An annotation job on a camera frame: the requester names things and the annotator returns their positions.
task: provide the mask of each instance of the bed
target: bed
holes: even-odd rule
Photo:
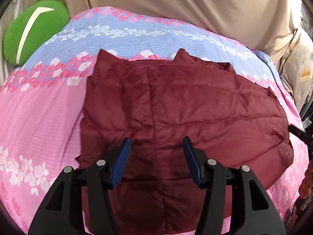
[[[203,60],[230,62],[237,74],[270,87],[289,123],[302,128],[295,104],[265,53],[179,20],[113,7],[83,11],[0,88],[0,200],[25,233],[60,171],[78,167],[86,78],[101,48],[132,60],[173,59],[184,48]],[[293,135],[290,140],[294,162],[267,191],[286,223],[308,164],[307,147]],[[224,220],[223,232],[229,221]]]

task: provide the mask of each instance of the human hand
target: human hand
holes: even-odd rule
[[[313,160],[309,162],[308,169],[304,173],[304,179],[299,186],[300,197],[305,199],[310,196],[313,187]]]

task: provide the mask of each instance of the quilted fabric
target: quilted fabric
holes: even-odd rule
[[[293,162],[287,117],[273,91],[236,75],[229,63],[182,49],[173,61],[129,61],[101,50],[83,112],[81,168],[105,158],[123,137],[132,140],[123,181],[110,192],[121,234],[196,228],[205,192],[191,180],[184,136],[224,166],[249,165],[266,189]],[[86,211],[86,191],[83,199]],[[91,228],[88,212],[86,220]]]

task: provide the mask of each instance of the green cushion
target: green cushion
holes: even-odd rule
[[[43,43],[59,33],[69,19],[63,3],[36,2],[7,29],[3,39],[4,57],[14,65],[23,65]]]

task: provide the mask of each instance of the metal pin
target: metal pin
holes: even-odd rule
[[[209,165],[215,165],[215,164],[216,164],[216,160],[214,160],[214,159],[209,159],[209,160],[208,160],[208,164],[209,164]]]
[[[64,168],[64,170],[63,170],[65,173],[69,173],[69,172],[71,172],[72,171],[72,167],[70,167],[70,166],[67,166],[67,167],[65,167]]]
[[[242,169],[243,171],[245,171],[245,172],[250,171],[250,167],[249,167],[248,165],[243,165],[243,166],[241,167],[241,169]]]
[[[103,165],[105,165],[105,160],[98,160],[98,161],[97,161],[97,165],[98,165],[98,166],[103,166]]]

